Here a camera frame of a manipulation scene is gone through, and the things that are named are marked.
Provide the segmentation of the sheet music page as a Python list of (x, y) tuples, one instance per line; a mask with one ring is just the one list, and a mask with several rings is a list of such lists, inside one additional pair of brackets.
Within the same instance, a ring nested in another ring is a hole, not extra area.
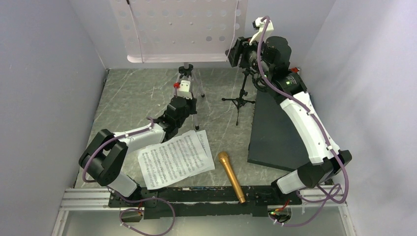
[(211, 150), (210, 150), (206, 130), (197, 131), (196, 134), (198, 136), (198, 139), (200, 140), (200, 143), (201, 143), (207, 157), (212, 158), (212, 153), (211, 153)]
[(141, 149), (138, 161), (148, 190), (215, 169), (213, 158), (207, 157), (194, 130)]

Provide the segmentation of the lilac perforated music stand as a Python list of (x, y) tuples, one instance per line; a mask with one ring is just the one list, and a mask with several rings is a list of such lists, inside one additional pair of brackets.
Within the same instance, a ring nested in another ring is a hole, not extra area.
[(193, 98), (205, 95), (192, 66), (225, 62), (244, 34), (245, 0), (112, 0), (109, 2), (130, 64), (178, 63)]

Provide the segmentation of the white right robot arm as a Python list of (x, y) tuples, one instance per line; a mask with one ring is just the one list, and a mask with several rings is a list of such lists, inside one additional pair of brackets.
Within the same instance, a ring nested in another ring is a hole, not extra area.
[(277, 204), (285, 203), (292, 192), (314, 188), (338, 173), (345, 175), (352, 160), (324, 128), (300, 75), (289, 68), (291, 52), (288, 41), (279, 36), (264, 42), (239, 37), (225, 52), (232, 67), (258, 75), (253, 84), (262, 84), (257, 89), (269, 93), (281, 107), (306, 147), (309, 162), (272, 182), (271, 198)]

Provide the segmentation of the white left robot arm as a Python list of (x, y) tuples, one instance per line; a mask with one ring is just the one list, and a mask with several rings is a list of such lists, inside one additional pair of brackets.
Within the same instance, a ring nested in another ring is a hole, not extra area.
[(148, 118), (149, 124), (143, 127), (119, 133), (100, 130), (79, 159), (83, 181), (112, 189), (128, 206), (136, 206), (142, 198), (142, 188), (122, 172), (125, 157), (172, 139), (186, 119), (197, 114), (196, 104), (196, 98), (175, 96), (161, 116)]

